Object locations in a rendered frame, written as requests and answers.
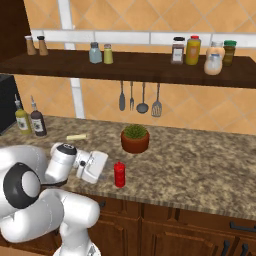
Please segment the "yellow mustard bottle red cap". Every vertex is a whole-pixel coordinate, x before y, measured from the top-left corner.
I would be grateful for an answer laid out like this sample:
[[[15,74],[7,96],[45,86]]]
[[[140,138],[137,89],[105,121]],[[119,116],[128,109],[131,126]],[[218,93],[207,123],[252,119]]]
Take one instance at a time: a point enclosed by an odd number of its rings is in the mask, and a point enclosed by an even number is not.
[[[186,46],[186,56],[185,63],[187,65],[196,65],[199,59],[201,47],[201,40],[198,35],[192,35],[188,41]]]

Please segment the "blue-grey shaker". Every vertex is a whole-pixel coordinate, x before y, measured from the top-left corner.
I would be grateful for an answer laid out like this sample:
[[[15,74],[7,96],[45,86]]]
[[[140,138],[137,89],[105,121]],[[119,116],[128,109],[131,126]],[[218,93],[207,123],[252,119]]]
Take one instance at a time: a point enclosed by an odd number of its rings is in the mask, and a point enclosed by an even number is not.
[[[102,53],[97,42],[90,43],[89,60],[93,64],[102,62]]]

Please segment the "yellow oil bottle with spout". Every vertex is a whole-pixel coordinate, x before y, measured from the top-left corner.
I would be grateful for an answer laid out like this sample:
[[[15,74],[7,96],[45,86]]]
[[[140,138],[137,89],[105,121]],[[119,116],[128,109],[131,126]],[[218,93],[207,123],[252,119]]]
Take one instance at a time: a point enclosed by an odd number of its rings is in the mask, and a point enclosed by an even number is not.
[[[31,134],[32,129],[29,122],[28,114],[27,112],[22,108],[21,102],[18,98],[15,98],[15,105],[16,105],[16,121],[18,124],[19,129],[21,130],[22,134]]]

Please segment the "grey hanging slotted spatula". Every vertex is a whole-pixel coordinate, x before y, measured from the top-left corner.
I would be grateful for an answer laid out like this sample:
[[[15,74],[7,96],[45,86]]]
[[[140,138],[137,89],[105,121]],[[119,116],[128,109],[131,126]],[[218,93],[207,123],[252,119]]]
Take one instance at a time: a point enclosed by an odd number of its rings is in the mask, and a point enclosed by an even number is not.
[[[160,84],[157,84],[157,94],[160,94]],[[156,101],[152,104],[151,115],[153,117],[160,117],[162,113],[162,104],[158,95],[156,96]]]

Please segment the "brown spice jar black cap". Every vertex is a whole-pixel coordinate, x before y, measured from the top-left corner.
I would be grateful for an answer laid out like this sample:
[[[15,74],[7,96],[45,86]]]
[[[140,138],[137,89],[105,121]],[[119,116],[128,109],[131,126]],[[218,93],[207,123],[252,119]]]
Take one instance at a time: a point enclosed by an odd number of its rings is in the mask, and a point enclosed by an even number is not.
[[[172,44],[172,64],[182,64],[184,55],[184,37],[174,37]]]

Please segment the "grey hanging ladle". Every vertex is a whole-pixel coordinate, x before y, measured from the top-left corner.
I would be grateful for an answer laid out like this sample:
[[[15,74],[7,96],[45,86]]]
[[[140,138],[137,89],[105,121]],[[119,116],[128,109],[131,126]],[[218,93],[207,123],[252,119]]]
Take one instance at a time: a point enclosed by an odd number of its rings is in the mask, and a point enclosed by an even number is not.
[[[148,105],[145,103],[145,83],[142,83],[142,102],[139,103],[136,107],[136,110],[140,113],[140,114],[144,114],[148,111]]]

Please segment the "red condiment bottle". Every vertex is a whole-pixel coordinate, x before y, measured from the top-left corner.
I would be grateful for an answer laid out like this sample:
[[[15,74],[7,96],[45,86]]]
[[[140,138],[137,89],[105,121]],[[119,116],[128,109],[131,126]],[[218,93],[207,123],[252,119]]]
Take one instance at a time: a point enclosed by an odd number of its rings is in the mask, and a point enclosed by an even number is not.
[[[119,188],[125,186],[125,170],[126,166],[122,162],[116,162],[114,164],[114,181],[115,185]]]

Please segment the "potted green plant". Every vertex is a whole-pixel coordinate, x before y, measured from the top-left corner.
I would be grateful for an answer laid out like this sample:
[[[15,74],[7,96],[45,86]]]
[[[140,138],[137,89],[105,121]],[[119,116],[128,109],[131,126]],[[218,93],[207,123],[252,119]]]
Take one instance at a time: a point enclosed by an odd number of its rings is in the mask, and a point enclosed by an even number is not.
[[[121,132],[122,148],[132,154],[143,153],[148,149],[150,134],[139,124],[131,124]]]

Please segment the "black appliance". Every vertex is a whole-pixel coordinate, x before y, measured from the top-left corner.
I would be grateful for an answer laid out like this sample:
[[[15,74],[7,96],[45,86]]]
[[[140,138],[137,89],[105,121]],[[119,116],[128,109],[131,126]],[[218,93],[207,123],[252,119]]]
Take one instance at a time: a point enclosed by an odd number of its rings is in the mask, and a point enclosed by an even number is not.
[[[0,74],[0,135],[15,122],[15,97],[20,97],[13,75]]]

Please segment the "brown shaker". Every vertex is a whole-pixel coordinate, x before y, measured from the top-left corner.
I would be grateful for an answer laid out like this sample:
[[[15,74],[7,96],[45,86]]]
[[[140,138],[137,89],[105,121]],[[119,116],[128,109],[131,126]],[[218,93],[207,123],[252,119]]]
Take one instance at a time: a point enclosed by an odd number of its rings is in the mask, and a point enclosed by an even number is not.
[[[31,35],[25,37],[27,45],[27,53],[32,56],[36,54],[36,48],[34,47],[33,38]]]
[[[41,56],[47,56],[48,55],[48,49],[45,43],[45,37],[44,36],[38,36],[37,39],[39,40],[39,54]]]

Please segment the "brown wooden cupboard door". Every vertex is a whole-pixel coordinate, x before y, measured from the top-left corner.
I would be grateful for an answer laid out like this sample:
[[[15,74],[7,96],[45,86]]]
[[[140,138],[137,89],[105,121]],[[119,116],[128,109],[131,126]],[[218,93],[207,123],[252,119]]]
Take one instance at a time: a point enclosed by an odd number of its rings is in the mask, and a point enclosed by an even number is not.
[[[101,214],[88,230],[102,256],[140,256],[140,219]]]
[[[240,237],[233,256],[256,256],[256,239]]]
[[[221,256],[235,237],[221,232],[142,221],[142,256]]]

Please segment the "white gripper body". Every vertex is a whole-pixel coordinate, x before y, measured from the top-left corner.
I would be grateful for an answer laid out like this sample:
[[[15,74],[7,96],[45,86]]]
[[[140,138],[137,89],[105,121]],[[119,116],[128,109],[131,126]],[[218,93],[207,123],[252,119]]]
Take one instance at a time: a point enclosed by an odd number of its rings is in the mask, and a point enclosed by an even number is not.
[[[100,151],[85,152],[81,160],[85,162],[81,178],[91,184],[96,184],[105,167],[108,155]]]

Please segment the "olive jar green lid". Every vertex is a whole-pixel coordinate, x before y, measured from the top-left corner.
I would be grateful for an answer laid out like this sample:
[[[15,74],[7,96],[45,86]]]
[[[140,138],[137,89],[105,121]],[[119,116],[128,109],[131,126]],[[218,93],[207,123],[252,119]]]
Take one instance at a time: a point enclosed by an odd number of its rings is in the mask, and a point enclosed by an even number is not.
[[[236,44],[237,44],[237,42],[234,40],[225,40],[224,41],[224,50],[225,50],[225,54],[223,57],[223,65],[224,66],[232,65],[233,57],[234,57],[235,50],[236,50]]]

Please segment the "grey hanging spoon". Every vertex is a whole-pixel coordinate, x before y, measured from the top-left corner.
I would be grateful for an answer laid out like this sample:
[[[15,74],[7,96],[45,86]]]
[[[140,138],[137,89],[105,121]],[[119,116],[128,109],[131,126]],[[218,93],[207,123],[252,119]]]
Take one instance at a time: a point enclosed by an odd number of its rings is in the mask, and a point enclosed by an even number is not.
[[[124,84],[123,81],[120,81],[120,86],[121,86],[121,93],[120,93],[120,97],[119,97],[119,109],[120,111],[124,111],[125,110],[125,95],[124,95]]]

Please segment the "yellow-green shaker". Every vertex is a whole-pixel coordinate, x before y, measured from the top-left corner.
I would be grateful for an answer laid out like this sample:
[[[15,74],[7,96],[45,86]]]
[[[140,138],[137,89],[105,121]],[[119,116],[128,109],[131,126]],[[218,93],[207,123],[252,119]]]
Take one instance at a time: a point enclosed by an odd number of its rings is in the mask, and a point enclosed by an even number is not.
[[[110,44],[104,45],[104,63],[112,64],[113,63],[113,53]]]

